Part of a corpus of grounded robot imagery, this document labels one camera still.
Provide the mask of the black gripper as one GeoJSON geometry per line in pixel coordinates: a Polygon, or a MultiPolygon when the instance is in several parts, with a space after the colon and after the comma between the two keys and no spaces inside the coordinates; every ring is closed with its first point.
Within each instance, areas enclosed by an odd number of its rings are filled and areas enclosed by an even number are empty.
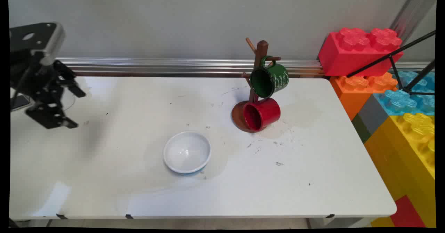
{"type": "Polygon", "coordinates": [[[11,103],[19,95],[28,96],[36,103],[25,114],[46,129],[57,127],[77,128],[78,123],[68,118],[60,102],[62,88],[68,88],[76,97],[86,93],[76,82],[76,74],[60,60],[43,65],[43,52],[31,53],[30,49],[10,52],[10,87],[14,90],[11,103]]]}

